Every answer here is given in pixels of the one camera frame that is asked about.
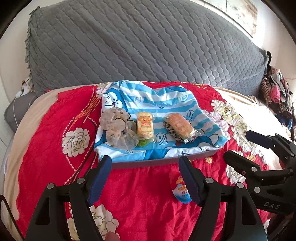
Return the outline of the person left hand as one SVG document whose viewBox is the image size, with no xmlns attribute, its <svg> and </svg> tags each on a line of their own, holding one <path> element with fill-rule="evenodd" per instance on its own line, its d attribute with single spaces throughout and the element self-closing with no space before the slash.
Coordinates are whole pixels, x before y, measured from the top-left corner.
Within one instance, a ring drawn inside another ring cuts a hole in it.
<svg viewBox="0 0 296 241">
<path fill-rule="evenodd" d="M 120 238 L 114 232 L 108 232 L 105 237 L 105 241 L 120 241 Z"/>
</svg>

